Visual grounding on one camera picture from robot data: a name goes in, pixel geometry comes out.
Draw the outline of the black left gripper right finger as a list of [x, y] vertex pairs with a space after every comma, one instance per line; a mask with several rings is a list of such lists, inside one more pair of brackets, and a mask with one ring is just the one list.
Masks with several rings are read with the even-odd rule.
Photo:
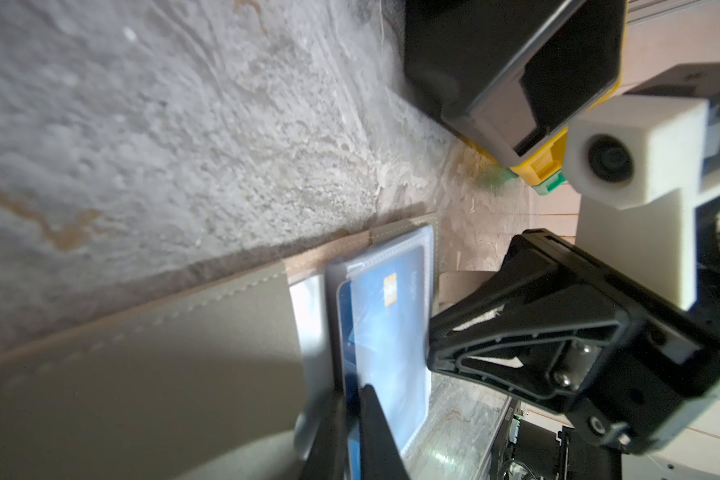
[[409, 475], [394, 441], [376, 390], [366, 384], [359, 392], [361, 478], [408, 480]]

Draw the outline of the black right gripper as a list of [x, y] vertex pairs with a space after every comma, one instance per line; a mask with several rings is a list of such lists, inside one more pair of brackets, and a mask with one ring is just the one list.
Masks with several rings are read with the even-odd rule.
[[563, 415], [629, 454], [677, 437], [720, 393], [720, 335], [549, 231], [515, 236], [523, 296], [480, 288], [430, 322], [428, 366]]

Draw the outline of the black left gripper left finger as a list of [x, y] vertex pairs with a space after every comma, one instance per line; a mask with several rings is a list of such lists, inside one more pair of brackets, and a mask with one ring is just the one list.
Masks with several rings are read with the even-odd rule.
[[303, 465], [301, 480], [341, 480], [348, 465], [347, 412], [345, 397], [332, 392], [321, 417], [310, 453]]

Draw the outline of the beige leather card holder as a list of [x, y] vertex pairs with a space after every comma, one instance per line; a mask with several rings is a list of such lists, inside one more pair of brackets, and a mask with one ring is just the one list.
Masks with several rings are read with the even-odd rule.
[[428, 214], [0, 357], [0, 479], [292, 479], [335, 389], [324, 267]]

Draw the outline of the blue credit card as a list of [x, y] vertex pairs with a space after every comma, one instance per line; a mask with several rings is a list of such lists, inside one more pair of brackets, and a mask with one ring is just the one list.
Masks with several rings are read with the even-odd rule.
[[341, 325], [349, 399], [373, 386], [396, 451], [406, 451], [428, 415], [426, 343], [432, 299], [428, 240], [397, 239], [330, 269]]

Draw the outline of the green plastic bin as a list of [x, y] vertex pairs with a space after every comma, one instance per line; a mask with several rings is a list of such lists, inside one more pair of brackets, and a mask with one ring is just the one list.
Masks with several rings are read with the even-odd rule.
[[533, 190], [540, 196], [546, 196], [552, 193], [559, 186], [563, 185], [565, 182], [566, 179], [562, 171], [558, 170], [538, 185], [533, 186]]

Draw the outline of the yellow plastic bin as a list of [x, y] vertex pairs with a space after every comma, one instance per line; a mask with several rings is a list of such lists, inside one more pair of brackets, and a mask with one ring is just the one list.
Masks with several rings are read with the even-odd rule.
[[561, 170], [567, 134], [568, 128], [564, 127], [550, 140], [544, 142], [527, 160], [514, 167], [502, 165], [472, 140], [465, 137], [461, 137], [461, 139], [482, 157], [482, 160], [478, 161], [478, 165], [484, 173], [488, 171], [489, 167], [493, 168], [491, 180], [493, 184], [501, 185], [510, 179], [520, 178], [533, 189], [533, 186], [538, 185], [556, 171]]

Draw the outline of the black plastic bin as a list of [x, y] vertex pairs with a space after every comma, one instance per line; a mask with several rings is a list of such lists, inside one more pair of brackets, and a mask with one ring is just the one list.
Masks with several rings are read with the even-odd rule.
[[618, 85], [625, 1], [408, 1], [404, 71], [500, 164], [528, 160]]

